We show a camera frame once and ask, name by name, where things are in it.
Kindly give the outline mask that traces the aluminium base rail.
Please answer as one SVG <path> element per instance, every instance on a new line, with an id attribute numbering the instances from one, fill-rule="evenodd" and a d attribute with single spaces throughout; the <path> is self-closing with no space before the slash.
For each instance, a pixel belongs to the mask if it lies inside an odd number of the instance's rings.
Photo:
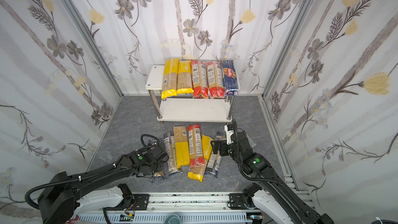
<path id="1" fill-rule="evenodd" d="M 71 224 L 291 224 L 270 193 L 255 193 L 247 207 L 240 192 L 150 193 L 127 212 L 96 210 L 78 214 Z"/>

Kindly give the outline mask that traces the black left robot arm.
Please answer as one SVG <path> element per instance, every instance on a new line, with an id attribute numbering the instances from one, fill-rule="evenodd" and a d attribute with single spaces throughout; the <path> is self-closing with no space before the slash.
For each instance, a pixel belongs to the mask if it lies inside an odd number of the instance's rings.
<path id="1" fill-rule="evenodd" d="M 160 145 L 144 145 L 127 155 L 121 155 L 112 164 L 74 175 L 61 172 L 52 180 L 25 193 L 26 203 L 40 210 L 44 224 L 63 224 L 74 216 L 81 206 L 78 201 L 109 183 L 130 177 L 146 177 L 163 168 L 169 155 Z"/>

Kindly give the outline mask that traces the clear spaghetti pack barcode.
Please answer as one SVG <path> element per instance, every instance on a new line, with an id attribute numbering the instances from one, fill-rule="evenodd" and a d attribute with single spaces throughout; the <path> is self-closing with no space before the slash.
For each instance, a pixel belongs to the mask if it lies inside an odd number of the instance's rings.
<path id="1" fill-rule="evenodd" d="M 205 174 L 209 174 L 209 175 L 212 175 L 215 178 L 217 178 L 222 157 L 220 156 L 219 152 L 217 152 L 217 154 L 214 154 L 212 152 L 212 147 L 211 147 L 210 142 L 208 142 L 206 151 L 207 151 L 207 156 L 208 156 L 208 162 L 207 162 L 207 166 L 205 169 Z"/>

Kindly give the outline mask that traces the dark blue clear spaghetti pack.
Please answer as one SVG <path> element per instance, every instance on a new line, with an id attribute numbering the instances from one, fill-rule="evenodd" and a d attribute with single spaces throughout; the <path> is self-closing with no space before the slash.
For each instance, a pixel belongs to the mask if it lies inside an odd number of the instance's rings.
<path id="1" fill-rule="evenodd" d="M 171 176 L 181 173 L 182 170 L 177 166 L 176 148 L 174 132 L 167 132 L 163 135 L 163 145 L 168 155 L 167 160 L 167 175 Z"/>

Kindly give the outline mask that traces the red spaghetti pack with label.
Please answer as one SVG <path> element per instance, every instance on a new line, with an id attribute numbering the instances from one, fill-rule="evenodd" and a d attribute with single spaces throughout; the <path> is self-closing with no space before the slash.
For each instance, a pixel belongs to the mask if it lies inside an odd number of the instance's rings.
<path id="1" fill-rule="evenodd" d="M 206 63 L 198 60 L 191 62 L 193 97 L 195 99 L 209 99 Z"/>

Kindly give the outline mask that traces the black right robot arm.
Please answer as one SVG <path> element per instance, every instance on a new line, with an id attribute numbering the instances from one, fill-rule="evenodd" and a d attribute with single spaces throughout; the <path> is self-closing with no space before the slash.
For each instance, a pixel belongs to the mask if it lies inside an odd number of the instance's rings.
<path id="1" fill-rule="evenodd" d="M 243 191 L 244 203 L 266 213 L 278 224 L 332 224 L 305 203 L 276 173 L 270 162 L 252 150 L 246 132 L 236 121 L 225 125 L 226 140 L 212 141 L 214 153 L 231 157 L 240 174 L 252 184 Z"/>

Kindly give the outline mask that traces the white two-tier shelf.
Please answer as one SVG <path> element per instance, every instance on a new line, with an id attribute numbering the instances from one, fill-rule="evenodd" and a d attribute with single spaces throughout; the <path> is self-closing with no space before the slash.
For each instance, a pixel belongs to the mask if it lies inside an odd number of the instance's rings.
<path id="1" fill-rule="evenodd" d="M 231 122 L 234 96 L 225 99 L 193 99 L 189 97 L 169 97 L 160 102 L 155 92 L 162 89 L 164 66 L 154 65 L 149 73 L 146 90 L 160 122 Z"/>

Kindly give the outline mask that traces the yellow-banded whole wheat pack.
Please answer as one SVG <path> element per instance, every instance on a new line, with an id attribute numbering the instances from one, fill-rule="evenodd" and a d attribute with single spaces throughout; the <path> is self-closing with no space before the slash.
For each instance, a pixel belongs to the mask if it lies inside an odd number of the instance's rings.
<path id="1" fill-rule="evenodd" d="M 178 77 L 179 58 L 171 58 L 165 62 L 161 98 L 177 95 L 177 77 Z"/>

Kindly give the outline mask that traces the yellow whole wheat spaghetti pack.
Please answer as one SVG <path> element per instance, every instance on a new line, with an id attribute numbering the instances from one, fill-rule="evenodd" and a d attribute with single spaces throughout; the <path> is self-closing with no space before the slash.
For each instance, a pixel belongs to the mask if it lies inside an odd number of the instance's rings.
<path id="1" fill-rule="evenodd" d="M 188 166 L 190 163 L 189 143 L 187 128 L 185 126 L 174 126 L 175 151 L 177 169 Z"/>

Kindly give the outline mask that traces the blue Barilla spaghetti pack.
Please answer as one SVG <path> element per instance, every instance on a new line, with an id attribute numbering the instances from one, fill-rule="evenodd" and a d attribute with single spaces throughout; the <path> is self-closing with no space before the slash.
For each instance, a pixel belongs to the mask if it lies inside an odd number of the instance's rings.
<path id="1" fill-rule="evenodd" d="M 223 60 L 223 84 L 227 96 L 238 95 L 238 79 L 233 60 Z"/>

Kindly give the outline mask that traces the yellow bottom spaghetti pack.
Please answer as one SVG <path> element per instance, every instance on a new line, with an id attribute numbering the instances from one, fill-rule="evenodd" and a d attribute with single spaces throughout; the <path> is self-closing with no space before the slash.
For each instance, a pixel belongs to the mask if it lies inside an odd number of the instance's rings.
<path id="1" fill-rule="evenodd" d="M 202 182 L 203 177 L 206 171 L 206 167 L 208 165 L 209 159 L 212 154 L 212 146 L 211 141 L 213 141 L 211 137 L 207 135 L 202 135 L 202 149 L 203 149 L 203 157 L 200 157 L 199 161 L 202 162 L 200 166 L 194 167 L 190 169 L 188 172 L 188 177 L 193 180 L 197 180 Z"/>

